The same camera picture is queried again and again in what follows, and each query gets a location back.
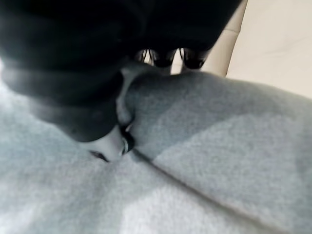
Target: dark clothing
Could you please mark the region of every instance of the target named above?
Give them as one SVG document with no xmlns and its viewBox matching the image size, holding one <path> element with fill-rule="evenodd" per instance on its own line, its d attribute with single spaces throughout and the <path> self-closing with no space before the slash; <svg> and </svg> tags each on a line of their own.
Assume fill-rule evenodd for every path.
<svg viewBox="0 0 312 234">
<path fill-rule="evenodd" d="M 117 122 L 119 70 L 142 48 L 209 49 L 240 0 L 2 0 L 2 78 L 77 141 Z"/>
</svg>

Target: gray fleece fabric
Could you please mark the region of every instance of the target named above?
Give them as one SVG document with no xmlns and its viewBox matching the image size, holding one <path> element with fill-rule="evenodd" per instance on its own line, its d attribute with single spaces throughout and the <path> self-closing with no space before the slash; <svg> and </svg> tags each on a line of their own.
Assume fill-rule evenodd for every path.
<svg viewBox="0 0 312 234">
<path fill-rule="evenodd" d="M 0 85 L 0 234 L 312 233 L 312 101 L 204 73 L 127 96 L 136 150 L 106 164 Z"/>
</svg>

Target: gray blanket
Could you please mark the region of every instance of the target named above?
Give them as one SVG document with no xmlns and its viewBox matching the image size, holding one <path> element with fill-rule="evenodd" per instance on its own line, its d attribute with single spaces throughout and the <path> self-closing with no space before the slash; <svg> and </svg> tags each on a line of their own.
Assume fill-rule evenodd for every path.
<svg viewBox="0 0 312 234">
<path fill-rule="evenodd" d="M 311 233 L 311 100 L 188 73 L 128 102 L 136 150 L 106 164 L 0 85 L 1 234 Z"/>
</svg>

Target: black fabric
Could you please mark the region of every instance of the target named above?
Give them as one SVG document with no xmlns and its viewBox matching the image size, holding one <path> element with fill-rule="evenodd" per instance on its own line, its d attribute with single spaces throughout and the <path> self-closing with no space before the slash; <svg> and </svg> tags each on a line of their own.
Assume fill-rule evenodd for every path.
<svg viewBox="0 0 312 234">
<path fill-rule="evenodd" d="M 66 132 L 79 129 L 76 119 L 94 123 L 90 115 L 70 115 L 66 108 L 89 112 L 94 111 L 95 101 L 101 103 L 98 110 L 109 121 L 107 126 L 100 126 L 105 131 L 98 137 L 117 122 L 112 102 L 122 79 L 113 80 L 128 54 L 142 48 L 211 48 L 239 2 L 2 0 L 2 77 L 11 89 L 31 97 L 32 102 L 46 103 L 45 108 L 38 109 L 32 104 L 33 113 L 62 129 L 70 129 Z M 53 108 L 60 106 L 58 114 L 66 121 L 55 118 L 51 103 Z M 45 118 L 40 114 L 43 109 Z M 76 140 L 94 139 L 82 137 L 84 131 L 86 128 L 81 128 L 76 134 L 79 137 L 69 135 Z"/>
</svg>

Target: black shoe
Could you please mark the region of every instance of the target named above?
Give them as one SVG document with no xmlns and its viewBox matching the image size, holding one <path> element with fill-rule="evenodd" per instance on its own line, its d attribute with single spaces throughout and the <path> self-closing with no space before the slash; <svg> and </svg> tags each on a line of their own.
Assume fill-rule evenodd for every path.
<svg viewBox="0 0 312 234">
<path fill-rule="evenodd" d="M 176 54 L 175 50 L 150 50 L 152 63 L 155 67 L 163 68 L 170 74 L 172 63 Z"/>
<path fill-rule="evenodd" d="M 209 50 L 205 51 L 194 51 L 191 49 L 184 49 L 184 55 L 183 55 L 183 66 L 185 66 L 188 69 L 200 69 L 209 54 Z"/>
</svg>

